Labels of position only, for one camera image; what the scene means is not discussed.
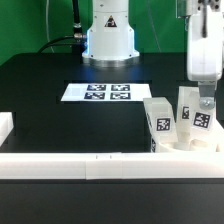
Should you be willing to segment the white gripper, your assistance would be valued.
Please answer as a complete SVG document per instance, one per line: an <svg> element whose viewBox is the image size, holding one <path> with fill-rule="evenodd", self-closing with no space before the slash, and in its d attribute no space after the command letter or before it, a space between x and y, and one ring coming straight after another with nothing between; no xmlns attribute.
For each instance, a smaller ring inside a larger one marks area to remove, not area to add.
<svg viewBox="0 0 224 224"><path fill-rule="evenodd" d="M176 17L187 20L187 75L199 81L200 108L213 109L224 64L224 0L176 0Z"/></svg>

